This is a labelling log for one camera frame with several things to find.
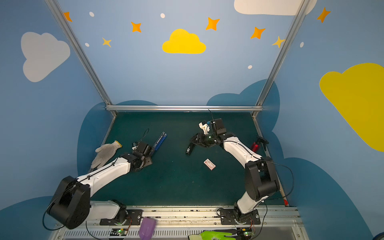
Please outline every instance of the red and white box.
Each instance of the red and white box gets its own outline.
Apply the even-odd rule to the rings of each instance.
[[[207,165],[207,167],[209,167],[209,169],[214,169],[216,167],[215,164],[213,164],[213,162],[211,162],[211,160],[209,160],[208,158],[204,161],[205,165]]]

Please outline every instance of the blue wall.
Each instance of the blue wall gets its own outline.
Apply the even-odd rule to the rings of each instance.
[[[322,23],[317,18],[324,7],[331,13]],[[383,11],[382,1],[318,0],[258,115],[271,156],[294,170],[296,189],[288,200],[298,206],[312,240],[370,239],[384,230],[384,152],[359,137],[319,86],[331,71],[384,66]],[[367,79],[358,84],[367,86]],[[356,101],[367,97],[357,94]],[[279,169],[279,175],[289,190],[290,174]]]
[[[44,0],[2,1],[0,22],[0,221],[8,230],[0,230],[0,238],[17,239],[14,223],[29,221],[35,225],[23,225],[24,231],[44,239],[50,233],[40,219],[49,197],[41,197],[53,195],[62,178],[78,175],[79,132],[102,99],[72,48],[41,81],[24,75],[24,33],[49,33],[69,44]],[[112,118],[103,107],[97,111],[99,121],[89,132],[98,139],[92,149],[100,146]]]
[[[70,25],[114,104],[206,105],[218,94],[240,94],[268,77],[279,52],[273,44],[278,36],[285,38],[293,20],[239,13],[234,0],[59,3],[70,13]],[[220,19],[216,31],[206,30],[208,18]],[[141,32],[132,32],[131,22],[141,23]],[[251,39],[255,27],[265,28],[260,39]],[[196,34],[205,52],[164,52],[163,43],[179,28]],[[111,47],[103,45],[103,38],[111,40]]]

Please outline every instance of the black mounting plate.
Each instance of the black mounting plate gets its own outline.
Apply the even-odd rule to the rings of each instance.
[[[222,225],[238,225],[239,224],[235,221],[235,215],[233,213],[233,209],[220,209],[218,210],[218,212],[220,213],[220,220]],[[250,218],[252,218],[255,225],[261,224],[259,212],[257,210],[254,210],[251,213]],[[251,220],[249,219],[245,223],[245,225],[250,225],[250,224],[251,224]]]
[[[130,216],[130,218],[132,219],[132,224],[131,225],[140,225],[141,223],[141,218],[142,218],[142,213],[143,213],[143,210],[140,210],[140,209],[127,209],[126,210],[127,213],[128,213],[128,216]],[[129,219],[129,217],[127,217],[127,221],[122,224],[121,226],[125,226],[125,225],[129,225],[131,223],[131,220]],[[120,226],[120,225],[117,225],[117,221],[115,219],[101,219],[100,220],[100,225],[101,226]]]

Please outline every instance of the green table surface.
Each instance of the green table surface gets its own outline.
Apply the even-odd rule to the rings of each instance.
[[[228,132],[250,147],[257,132],[249,113],[213,113],[222,118]],[[199,123],[212,119],[210,113],[119,113],[107,137],[122,144],[115,156],[131,152],[132,143],[144,131],[144,142],[153,145],[164,131],[167,138],[152,156],[153,164],[139,172],[123,175],[94,194],[92,200],[116,199],[126,205],[233,205],[245,192],[244,168],[220,146],[196,146],[185,154],[189,139],[201,131]],[[210,159],[216,168],[205,164]],[[278,192],[273,197],[280,197]],[[284,205],[282,199],[268,205]]]

